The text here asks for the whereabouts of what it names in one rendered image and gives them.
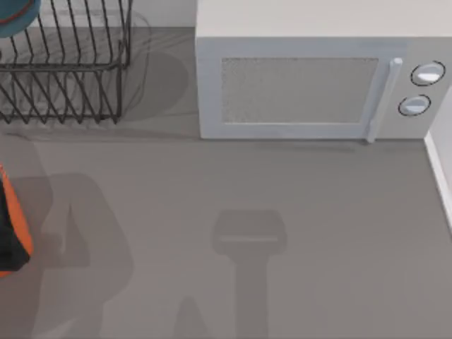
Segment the pale microwave door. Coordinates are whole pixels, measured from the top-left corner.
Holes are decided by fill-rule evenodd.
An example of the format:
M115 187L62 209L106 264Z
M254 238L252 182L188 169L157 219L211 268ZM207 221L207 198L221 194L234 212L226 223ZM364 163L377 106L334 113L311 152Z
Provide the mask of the pale microwave door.
M206 139L362 139L400 38L199 37Z

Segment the pale microwave oven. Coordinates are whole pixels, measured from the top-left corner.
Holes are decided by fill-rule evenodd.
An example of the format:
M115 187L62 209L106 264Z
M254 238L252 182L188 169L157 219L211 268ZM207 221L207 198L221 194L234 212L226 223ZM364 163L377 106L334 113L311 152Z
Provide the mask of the pale microwave oven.
M408 48L376 137L424 138L452 86L452 0L198 0L199 37L400 38ZM445 76L431 86L412 83L421 64L441 62ZM430 108L405 117L398 105L426 95Z

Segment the small white microwave knob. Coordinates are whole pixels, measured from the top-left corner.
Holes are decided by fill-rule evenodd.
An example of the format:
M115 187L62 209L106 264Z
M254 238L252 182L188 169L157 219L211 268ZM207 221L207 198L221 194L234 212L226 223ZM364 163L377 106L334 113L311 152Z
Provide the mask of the small white microwave knob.
M405 117L416 117L425 113L431 103L430 98L426 95L407 97L398 105L398 111Z

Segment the large white microwave knob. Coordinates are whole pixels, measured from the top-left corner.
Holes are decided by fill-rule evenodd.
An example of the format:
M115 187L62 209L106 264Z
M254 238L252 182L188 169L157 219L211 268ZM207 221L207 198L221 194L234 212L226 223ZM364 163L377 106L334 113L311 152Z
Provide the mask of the large white microwave knob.
M446 74L446 67L438 61L417 66L411 73L412 83L419 87L431 86L438 83Z

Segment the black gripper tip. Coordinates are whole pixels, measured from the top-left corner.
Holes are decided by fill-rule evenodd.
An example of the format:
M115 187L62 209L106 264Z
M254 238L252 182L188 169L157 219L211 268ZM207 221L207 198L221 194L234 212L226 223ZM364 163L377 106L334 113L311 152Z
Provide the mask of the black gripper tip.
M3 182L0 180L0 276L20 270L30 255L13 230Z

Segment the teal plate with orange stripe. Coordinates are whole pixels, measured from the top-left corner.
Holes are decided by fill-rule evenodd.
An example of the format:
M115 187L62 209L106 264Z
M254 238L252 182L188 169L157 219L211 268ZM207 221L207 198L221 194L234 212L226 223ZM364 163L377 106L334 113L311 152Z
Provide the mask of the teal plate with orange stripe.
M0 0L0 38L24 31L38 17L41 0Z

